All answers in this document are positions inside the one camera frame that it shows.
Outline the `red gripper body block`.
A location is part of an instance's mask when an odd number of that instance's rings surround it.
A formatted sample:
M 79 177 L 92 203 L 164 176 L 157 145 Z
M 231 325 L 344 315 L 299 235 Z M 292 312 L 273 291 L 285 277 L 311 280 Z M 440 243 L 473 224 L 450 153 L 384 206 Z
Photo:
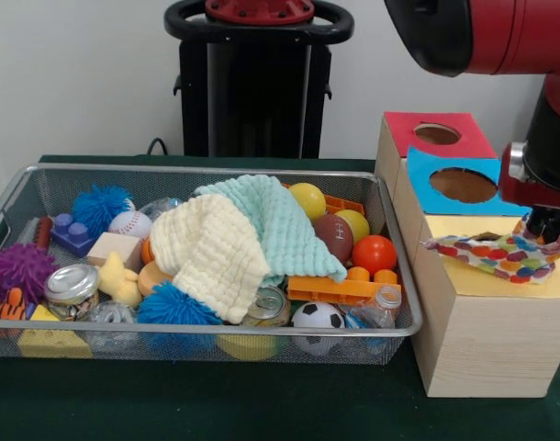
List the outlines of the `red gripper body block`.
M 501 156 L 498 192 L 516 205 L 560 209 L 560 191 L 546 185 L 528 168 L 524 160 L 526 142 L 510 143 Z

